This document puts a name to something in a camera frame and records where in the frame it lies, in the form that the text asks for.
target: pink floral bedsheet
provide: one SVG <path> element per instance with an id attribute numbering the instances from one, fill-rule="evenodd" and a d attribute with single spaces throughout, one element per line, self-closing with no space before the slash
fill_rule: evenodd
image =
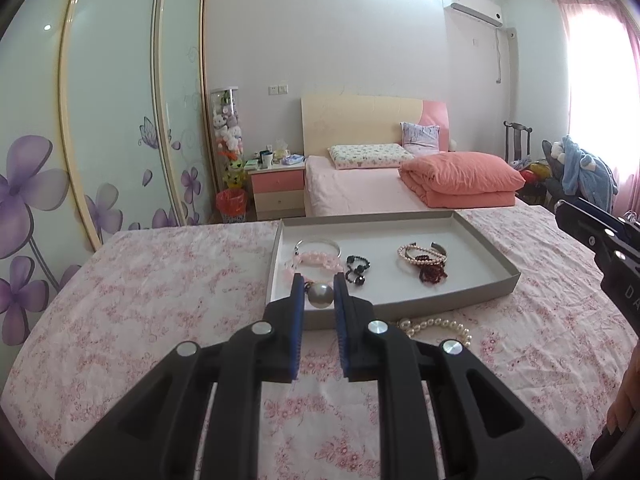
<path id="1" fill-rule="evenodd" d="M 449 318 L 469 327 L 471 350 L 587 472 L 636 337 L 600 291 L 592 254 L 546 210 L 462 214 L 522 276 L 510 296 Z M 180 341 L 221 342 L 261 317 L 276 226 L 122 233 L 76 274 L 27 339 L 0 399 L 49 473 Z M 439 330 L 419 338 L 437 343 L 446 336 Z M 378 478 L 376 387 L 349 384 L 338 361 L 333 332 L 305 332 L 299 380 L 264 385 L 262 480 Z"/>

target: wardrobe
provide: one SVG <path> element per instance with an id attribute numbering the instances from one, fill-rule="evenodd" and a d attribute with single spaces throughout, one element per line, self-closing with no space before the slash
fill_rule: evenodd
<path id="1" fill-rule="evenodd" d="M 25 0 L 0 39 L 0 388 L 120 231 L 208 223 L 204 0 Z"/>

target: gray tray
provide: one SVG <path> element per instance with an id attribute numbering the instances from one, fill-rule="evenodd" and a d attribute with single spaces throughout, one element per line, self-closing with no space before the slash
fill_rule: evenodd
<path id="1" fill-rule="evenodd" d="M 280 221 L 276 234 L 267 303 L 289 295 L 291 281 L 284 271 L 285 264 L 292 257 L 295 244 L 311 237 L 338 243 L 343 262 L 350 254 L 371 262 L 365 284 L 350 285 L 350 294 L 370 301 L 376 316 L 384 320 L 430 316 L 506 296 L 520 278 L 520 271 L 453 210 L 287 218 Z M 423 247 L 436 242 L 446 248 L 448 278 L 436 285 L 421 283 L 418 267 L 396 253 L 398 247 L 412 242 Z M 305 244 L 301 251 L 335 253 L 331 246 L 316 243 Z M 300 271 L 312 280 L 333 281 L 324 269 L 301 267 Z M 317 309 L 305 299 L 306 330 L 333 326 L 333 305 Z"/>

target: cable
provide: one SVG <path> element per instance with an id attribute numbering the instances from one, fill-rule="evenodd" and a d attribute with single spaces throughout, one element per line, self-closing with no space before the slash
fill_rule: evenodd
<path id="1" fill-rule="evenodd" d="M 498 37 L 498 29 L 495 29 L 495 49 L 498 51 L 498 79 L 495 80 L 495 82 L 499 85 L 502 84 L 502 65 L 501 65 L 501 58 L 502 56 L 500 55 L 500 38 Z"/>

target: blue clothing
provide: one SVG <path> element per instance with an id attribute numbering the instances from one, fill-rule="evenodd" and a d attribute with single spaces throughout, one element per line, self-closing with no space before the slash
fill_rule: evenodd
<path id="1" fill-rule="evenodd" d="M 570 136 L 562 138 L 564 147 L 564 177 L 562 189 L 567 195 L 580 193 L 588 202 L 611 213 L 614 195 L 618 194 L 618 184 L 613 178 L 613 173 L 604 161 L 582 150 Z M 592 162 L 595 163 L 595 171 L 585 169 Z"/>

